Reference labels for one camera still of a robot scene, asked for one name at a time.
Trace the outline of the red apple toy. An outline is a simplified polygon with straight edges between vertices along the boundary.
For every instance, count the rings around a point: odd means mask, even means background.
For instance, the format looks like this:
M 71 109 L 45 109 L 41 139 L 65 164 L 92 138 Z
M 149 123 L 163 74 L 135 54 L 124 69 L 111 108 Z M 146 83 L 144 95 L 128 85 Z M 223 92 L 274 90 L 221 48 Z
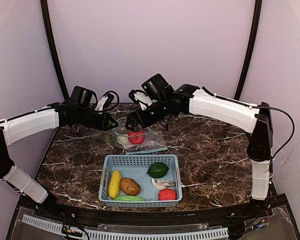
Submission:
M 139 132 L 128 132 L 128 140 L 133 145 L 140 145 L 145 141 L 145 139 L 146 136 L 143 130 L 140 130 Z

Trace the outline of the clear zip top bag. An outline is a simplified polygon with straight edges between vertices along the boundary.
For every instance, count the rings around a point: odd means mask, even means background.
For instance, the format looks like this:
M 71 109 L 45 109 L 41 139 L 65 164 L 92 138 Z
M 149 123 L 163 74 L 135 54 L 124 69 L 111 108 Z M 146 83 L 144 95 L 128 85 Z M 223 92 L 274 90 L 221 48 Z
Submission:
M 139 132 L 134 132 L 126 129 L 126 117 L 120 117 L 117 120 L 118 126 L 112 129 L 108 142 L 113 146 L 122 147 L 124 150 L 145 146 L 147 141 L 153 144 L 151 138 L 158 137 L 159 134 L 149 127 L 142 129 Z

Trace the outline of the clear zip bag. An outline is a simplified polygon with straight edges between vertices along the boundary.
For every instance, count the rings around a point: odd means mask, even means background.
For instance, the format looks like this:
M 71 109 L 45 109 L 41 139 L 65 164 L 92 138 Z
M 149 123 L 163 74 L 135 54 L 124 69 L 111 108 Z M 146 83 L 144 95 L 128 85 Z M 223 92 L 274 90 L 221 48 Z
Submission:
M 167 151 L 164 134 L 162 131 L 146 131 L 145 140 L 141 144 L 133 145 L 125 151 L 126 155 L 152 154 Z
M 126 117 L 120 117 L 117 120 L 118 126 L 112 129 L 108 142 L 113 146 L 122 147 L 124 150 L 145 146 L 147 141 L 153 144 L 151 138 L 158 137 L 159 134 L 149 127 L 142 129 L 139 132 L 134 132 L 126 129 Z

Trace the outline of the white bitter gourd toy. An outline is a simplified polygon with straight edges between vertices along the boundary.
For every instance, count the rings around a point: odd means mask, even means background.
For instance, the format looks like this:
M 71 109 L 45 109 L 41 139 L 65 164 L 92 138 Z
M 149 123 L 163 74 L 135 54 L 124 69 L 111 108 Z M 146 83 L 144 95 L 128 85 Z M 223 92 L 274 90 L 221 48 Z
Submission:
M 117 135 L 116 141 L 122 145 L 124 149 L 129 149 L 131 147 L 131 143 L 127 135 Z

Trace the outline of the brown potato toy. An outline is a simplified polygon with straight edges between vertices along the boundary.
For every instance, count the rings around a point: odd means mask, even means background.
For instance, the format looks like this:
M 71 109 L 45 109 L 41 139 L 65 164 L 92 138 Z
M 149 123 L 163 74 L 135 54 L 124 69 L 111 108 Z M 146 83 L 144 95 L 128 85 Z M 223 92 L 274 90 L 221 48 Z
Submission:
M 136 196 L 141 192 L 140 185 L 132 178 L 123 177 L 119 187 L 126 195 Z

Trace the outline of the white mushroom toy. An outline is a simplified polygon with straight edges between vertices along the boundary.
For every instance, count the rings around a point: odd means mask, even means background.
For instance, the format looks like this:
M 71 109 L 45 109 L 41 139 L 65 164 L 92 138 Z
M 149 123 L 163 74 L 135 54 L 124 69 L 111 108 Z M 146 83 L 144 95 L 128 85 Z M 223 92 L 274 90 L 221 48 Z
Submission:
M 158 191 L 164 190 L 168 187 L 174 187 L 176 185 L 176 183 L 173 181 L 162 179 L 155 180 L 154 178 L 151 179 L 151 183 L 152 186 Z

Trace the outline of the green cucumber toy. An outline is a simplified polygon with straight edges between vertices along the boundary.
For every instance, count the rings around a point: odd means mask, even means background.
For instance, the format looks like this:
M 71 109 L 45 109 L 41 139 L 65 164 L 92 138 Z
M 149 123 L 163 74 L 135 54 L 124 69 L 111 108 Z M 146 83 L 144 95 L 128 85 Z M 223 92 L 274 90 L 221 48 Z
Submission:
M 119 195 L 113 198 L 114 201 L 119 202 L 143 202 L 144 198 L 136 196 L 136 195 Z

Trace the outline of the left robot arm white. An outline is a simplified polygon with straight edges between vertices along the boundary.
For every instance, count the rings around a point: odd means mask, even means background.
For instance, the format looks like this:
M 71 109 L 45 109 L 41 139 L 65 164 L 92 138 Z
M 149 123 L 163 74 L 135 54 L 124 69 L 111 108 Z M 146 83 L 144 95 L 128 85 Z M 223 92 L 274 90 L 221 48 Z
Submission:
M 54 102 L 27 113 L 0 120 L 0 180 L 39 205 L 55 201 L 55 196 L 22 170 L 10 157 L 8 148 L 37 134 L 64 126 L 80 125 L 108 131 L 118 126 L 110 111 L 118 106 L 119 95 L 109 90 L 101 98 L 90 89 L 75 86 L 62 102 Z

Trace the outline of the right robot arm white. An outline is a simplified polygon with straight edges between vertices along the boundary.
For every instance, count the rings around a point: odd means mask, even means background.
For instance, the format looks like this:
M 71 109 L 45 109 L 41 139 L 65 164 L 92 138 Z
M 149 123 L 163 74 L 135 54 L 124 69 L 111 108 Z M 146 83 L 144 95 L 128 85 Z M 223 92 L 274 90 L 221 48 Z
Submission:
M 192 114 L 209 117 L 233 125 L 249 134 L 247 156 L 252 164 L 251 198 L 264 201 L 268 196 L 272 178 L 273 148 L 272 111 L 277 109 L 266 102 L 246 103 L 212 93 L 205 87 L 183 84 L 174 89 L 157 73 L 132 89 L 129 98 L 140 108 L 127 115 L 125 127 L 139 132 L 165 117 Z

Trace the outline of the light blue plastic basket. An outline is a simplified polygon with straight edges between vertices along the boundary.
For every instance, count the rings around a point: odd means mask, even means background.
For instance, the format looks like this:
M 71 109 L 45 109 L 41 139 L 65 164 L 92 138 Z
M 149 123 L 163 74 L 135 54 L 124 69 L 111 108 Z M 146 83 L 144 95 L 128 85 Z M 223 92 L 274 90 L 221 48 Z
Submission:
M 174 199 L 160 200 L 160 191 L 152 184 L 147 173 L 151 164 L 163 163 L 168 167 L 167 174 L 161 179 L 171 181 L 174 186 L 168 188 L 176 194 Z M 118 170 L 123 178 L 133 179 L 140 186 L 136 196 L 120 190 L 114 199 L 109 195 L 109 185 L 113 172 Z M 146 155 L 107 155 L 104 159 L 98 198 L 108 207 L 118 208 L 166 208 L 175 207 L 183 198 L 178 158 L 174 154 Z

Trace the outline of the green round fruit toy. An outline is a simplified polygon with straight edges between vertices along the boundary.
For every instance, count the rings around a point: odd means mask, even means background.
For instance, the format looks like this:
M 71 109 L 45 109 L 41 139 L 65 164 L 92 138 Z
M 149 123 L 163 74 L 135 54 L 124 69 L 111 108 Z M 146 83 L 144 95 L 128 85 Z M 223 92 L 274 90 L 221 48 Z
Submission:
M 147 174 L 155 179 L 163 178 L 169 171 L 169 167 L 162 162 L 151 164 L 147 170 Z

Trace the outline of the yellow corn toy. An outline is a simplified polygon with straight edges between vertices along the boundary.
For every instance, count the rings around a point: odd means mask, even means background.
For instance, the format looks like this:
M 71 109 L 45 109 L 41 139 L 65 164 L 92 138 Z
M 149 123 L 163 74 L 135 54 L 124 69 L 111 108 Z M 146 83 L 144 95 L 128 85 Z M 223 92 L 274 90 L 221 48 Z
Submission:
M 115 170 L 112 175 L 110 182 L 108 184 L 108 195 L 112 199 L 117 197 L 120 193 L 120 182 L 122 179 L 122 175 L 119 170 Z

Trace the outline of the left black frame post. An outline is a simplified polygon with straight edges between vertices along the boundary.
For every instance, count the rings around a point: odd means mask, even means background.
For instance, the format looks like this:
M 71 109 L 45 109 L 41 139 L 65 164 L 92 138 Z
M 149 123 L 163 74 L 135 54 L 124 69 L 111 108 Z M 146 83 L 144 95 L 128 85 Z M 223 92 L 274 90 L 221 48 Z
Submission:
M 51 21 L 51 16 L 49 11 L 49 3 L 47 0 L 40 0 L 40 6 L 41 6 L 41 13 L 42 13 L 45 34 L 48 42 L 52 63 L 58 80 L 58 84 L 63 98 L 67 99 L 69 97 L 69 92 L 66 86 L 66 82 L 64 79 L 63 71 L 61 68 L 61 64 L 57 52 L 57 47 L 56 47 L 53 27 L 52 27 L 52 21 Z

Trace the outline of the black aluminium frame rail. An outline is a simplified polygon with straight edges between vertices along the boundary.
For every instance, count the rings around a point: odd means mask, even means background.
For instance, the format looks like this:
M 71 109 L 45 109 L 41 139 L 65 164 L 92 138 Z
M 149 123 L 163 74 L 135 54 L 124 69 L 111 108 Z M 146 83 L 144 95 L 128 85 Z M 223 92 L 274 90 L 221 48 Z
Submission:
M 52 211 L 47 211 L 40 206 L 32 209 L 39 216 L 62 218 L 82 226 L 97 226 L 99 224 L 136 225 L 136 226 L 168 226 L 199 224 L 207 222 L 210 225 L 233 226 L 245 220 L 265 217 L 264 212 L 248 214 L 247 204 L 232 207 L 221 207 L 194 211 L 170 212 L 136 212 L 136 211 L 111 211 L 89 208 L 72 207 L 57 204 Z

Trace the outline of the right black frame post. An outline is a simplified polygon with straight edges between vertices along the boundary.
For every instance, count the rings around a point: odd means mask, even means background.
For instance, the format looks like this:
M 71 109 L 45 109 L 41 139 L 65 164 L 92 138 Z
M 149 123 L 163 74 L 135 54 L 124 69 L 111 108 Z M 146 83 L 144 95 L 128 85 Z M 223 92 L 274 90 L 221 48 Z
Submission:
M 259 21 L 260 21 L 261 10 L 262 10 L 262 2 L 263 2 L 262 0 L 255 0 L 254 3 L 254 10 L 253 10 L 247 48 L 245 52 L 244 61 L 242 64 L 240 77 L 234 94 L 235 100 L 240 100 L 247 79 L 247 74 L 249 71 L 249 67 L 250 67 L 250 63 L 251 63 L 251 59 L 255 47 L 255 42 L 257 38 L 257 33 L 258 33 Z

